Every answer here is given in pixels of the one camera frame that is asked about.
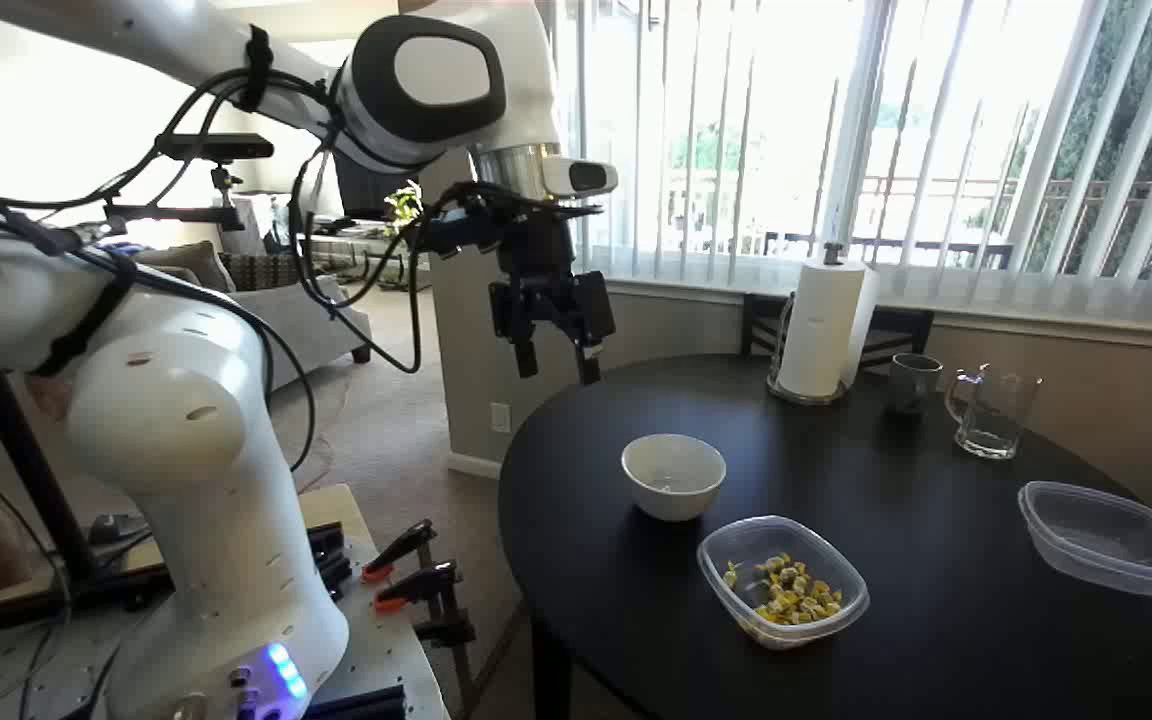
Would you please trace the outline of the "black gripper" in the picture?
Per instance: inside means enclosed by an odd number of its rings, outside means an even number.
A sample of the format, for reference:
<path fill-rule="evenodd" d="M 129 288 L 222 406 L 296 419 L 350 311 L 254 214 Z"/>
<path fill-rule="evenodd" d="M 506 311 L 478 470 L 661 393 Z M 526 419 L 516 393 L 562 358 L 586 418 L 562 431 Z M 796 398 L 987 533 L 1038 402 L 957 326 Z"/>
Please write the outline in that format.
<path fill-rule="evenodd" d="M 576 274 L 567 214 L 537 207 L 503 228 L 499 280 L 487 284 L 492 333 L 516 346 L 516 372 L 537 375 L 530 333 L 557 326 L 576 349 L 581 385 L 600 382 L 600 342 L 614 333 L 600 274 Z"/>

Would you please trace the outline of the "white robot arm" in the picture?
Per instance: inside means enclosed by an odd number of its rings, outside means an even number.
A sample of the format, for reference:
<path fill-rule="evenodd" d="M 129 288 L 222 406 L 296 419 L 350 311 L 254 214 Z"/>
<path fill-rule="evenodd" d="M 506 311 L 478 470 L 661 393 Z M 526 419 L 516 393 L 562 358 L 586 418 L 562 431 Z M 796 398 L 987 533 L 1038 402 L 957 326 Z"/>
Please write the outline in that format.
<path fill-rule="evenodd" d="M 415 221 L 415 240 L 499 255 L 492 321 L 520 370 L 537 365 L 530 327 L 557 326 L 581 372 L 600 372 L 610 309 L 603 280 L 571 269 L 567 221 L 614 174 L 561 147 L 537 0 L 419 0 L 371 22 L 334 67 L 213 0 L 0 0 L 0 22 L 231 96 L 379 174 L 462 147 L 477 175 Z M 254 326 L 0 199 L 0 372 L 69 385 L 81 470 L 135 500 L 173 578 L 111 662 L 103 717 L 301 720 L 346 651 L 346 620 L 269 419 Z"/>

